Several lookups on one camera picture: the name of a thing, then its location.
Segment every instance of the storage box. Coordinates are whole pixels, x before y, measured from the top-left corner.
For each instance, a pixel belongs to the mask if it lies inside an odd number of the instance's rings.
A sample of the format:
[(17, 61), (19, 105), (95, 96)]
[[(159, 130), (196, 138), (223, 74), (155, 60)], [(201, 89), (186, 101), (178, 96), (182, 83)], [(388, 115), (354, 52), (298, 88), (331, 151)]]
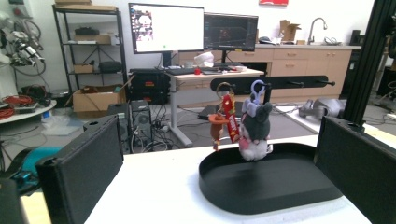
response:
[(75, 73), (92, 73), (93, 72), (93, 65), (82, 63), (82, 64), (75, 64)]
[(282, 41), (294, 41), (296, 31), (301, 30), (301, 28), (298, 27), (299, 25), (300, 24), (293, 24), (286, 20), (280, 21), (279, 32), (283, 34)]
[(97, 44), (111, 44), (110, 35), (75, 35), (76, 41), (96, 41)]
[(114, 92), (117, 87), (121, 88), (121, 85), (86, 87), (75, 91), (73, 93), (74, 112), (94, 112), (91, 114), (101, 115), (107, 112), (108, 105), (125, 103), (125, 89)]

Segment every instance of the white table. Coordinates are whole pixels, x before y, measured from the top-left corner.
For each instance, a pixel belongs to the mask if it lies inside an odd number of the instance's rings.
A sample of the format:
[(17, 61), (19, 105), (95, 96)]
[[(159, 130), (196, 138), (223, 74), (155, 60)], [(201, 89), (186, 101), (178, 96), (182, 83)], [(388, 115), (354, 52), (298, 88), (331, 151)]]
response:
[(188, 82), (188, 81), (210, 81), (214, 78), (219, 77), (258, 77), (263, 75), (264, 72), (257, 71), (253, 69), (248, 69), (246, 72), (240, 73), (227, 73), (222, 75), (182, 75), (182, 76), (172, 76), (171, 87), (170, 87), (170, 104), (171, 104), (171, 122), (169, 124), (170, 130), (175, 134), (175, 136), (183, 143), (184, 147), (192, 147), (192, 141), (177, 127), (177, 106), (183, 104), (194, 104), (201, 102), (209, 102), (219, 100), (216, 93), (207, 88), (199, 88), (195, 90), (179, 91), (177, 94), (177, 81)]
[[(315, 146), (317, 135), (271, 140)], [(220, 148), (236, 147), (236, 144)], [(212, 147), (125, 156), (119, 173), (86, 223), (370, 223), (346, 197), (258, 215), (217, 208), (198, 185), (200, 162)], [(50, 223), (43, 194), (22, 197), (30, 223)]]
[(44, 107), (44, 106), (38, 105), (37, 108), (35, 109), (34, 113), (15, 114), (7, 119), (0, 119), (0, 124), (16, 121), (16, 120), (20, 120), (20, 119), (28, 119), (28, 118), (36, 116), (36, 115), (41, 115), (44, 112), (51, 110), (55, 106), (56, 106), (56, 100), (51, 100), (49, 106)]

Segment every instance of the plush toy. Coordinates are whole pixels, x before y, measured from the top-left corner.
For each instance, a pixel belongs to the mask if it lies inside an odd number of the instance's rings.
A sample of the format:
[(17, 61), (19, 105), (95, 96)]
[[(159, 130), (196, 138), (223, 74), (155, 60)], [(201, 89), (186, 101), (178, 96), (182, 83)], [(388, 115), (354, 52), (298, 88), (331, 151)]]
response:
[(221, 113), (209, 115), (209, 122), (212, 124), (210, 126), (210, 135), (213, 138), (213, 149), (219, 150), (220, 138), (224, 132), (223, 125), (229, 121), (224, 118)]
[(246, 161), (257, 161), (272, 152), (273, 146), (267, 144), (270, 133), (269, 115), (271, 103), (256, 105), (254, 97), (246, 99), (242, 105), (239, 151)]

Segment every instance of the metal shelving unit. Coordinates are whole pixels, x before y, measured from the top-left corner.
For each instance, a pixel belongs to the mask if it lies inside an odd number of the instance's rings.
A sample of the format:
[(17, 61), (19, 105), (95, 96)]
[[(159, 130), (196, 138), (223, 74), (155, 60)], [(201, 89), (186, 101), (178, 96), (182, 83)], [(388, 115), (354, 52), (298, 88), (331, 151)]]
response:
[[(103, 56), (106, 56), (111, 61), (115, 61), (108, 53), (106, 53), (106, 46), (112, 46), (110, 44), (78, 44), (71, 43), (70, 40), (72, 38), (73, 30), (70, 27), (69, 20), (73, 16), (77, 16), (78, 14), (86, 14), (92, 17), (95, 16), (114, 16), (116, 19), (117, 30), (115, 34), (118, 34), (119, 43), (117, 45), (113, 45), (115, 48), (119, 48), (120, 52), (120, 62), (121, 62), (121, 70), (120, 73), (122, 75), (123, 83), (127, 82), (127, 71), (126, 71), (126, 62), (125, 62), (125, 50), (124, 50), (124, 42), (123, 42), (123, 33), (122, 33), (122, 23), (121, 23), (121, 14), (120, 11), (116, 8), (115, 10), (90, 10), (90, 9), (67, 9), (67, 8), (57, 8), (55, 5), (52, 5), (54, 18), (56, 22), (56, 28), (58, 31), (58, 37), (61, 44), (61, 51), (64, 59), (64, 70), (67, 75), (67, 84), (70, 92), (73, 92), (74, 86), (72, 86), (71, 78), (74, 77), (76, 83), (76, 89), (80, 89), (78, 76), (81, 75), (100, 75), (102, 78), (102, 84), (105, 85), (104, 76), (99, 70), (94, 70), (92, 73), (76, 73), (74, 71), (74, 64), (85, 63), (94, 53), (97, 54), (97, 59), (100, 62), (103, 61)], [(83, 62), (77, 62), (76, 55), (79, 54), (78, 49), (90, 49), (92, 52), (88, 54), (88, 57)]]

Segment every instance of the shelf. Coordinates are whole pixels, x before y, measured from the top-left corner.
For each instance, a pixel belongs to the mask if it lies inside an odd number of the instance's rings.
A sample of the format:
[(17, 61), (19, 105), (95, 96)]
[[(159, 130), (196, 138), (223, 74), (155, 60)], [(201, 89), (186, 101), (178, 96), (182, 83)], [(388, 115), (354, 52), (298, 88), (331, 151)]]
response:
[[(120, 12), (117, 8), (115, 8), (115, 10), (94, 10), (89, 8), (70, 9), (58, 8), (55, 5), (52, 5), (52, 10), (57, 26), (58, 37), (60, 43), (62, 43), (60, 46), (64, 59), (64, 70), (67, 76), (67, 83), (70, 92), (74, 92), (80, 89), (78, 81), (79, 76), (101, 75), (100, 77), (104, 86), (106, 85), (106, 75), (121, 76), (122, 84), (127, 81), (128, 77), (126, 71), (125, 50), (123, 45), (122, 20)], [(114, 25), (103, 25), (103, 23), (105, 22), (111, 22), (114, 23)], [(79, 44), (77, 42), (69, 43), (69, 40), (74, 39), (73, 33), (74, 29), (76, 29), (76, 25), (86, 25), (87, 23), (95, 23), (99, 31), (117, 34), (120, 43), (117, 45), (98, 43)], [(91, 53), (86, 52), (86, 49), (89, 48), (92, 48)], [(93, 71), (92, 73), (75, 73), (73, 71), (74, 64), (85, 63), (88, 60), (95, 60), (96, 64), (105, 61), (120, 61), (122, 67), (121, 70), (116, 73), (101, 73), (99, 70)]]

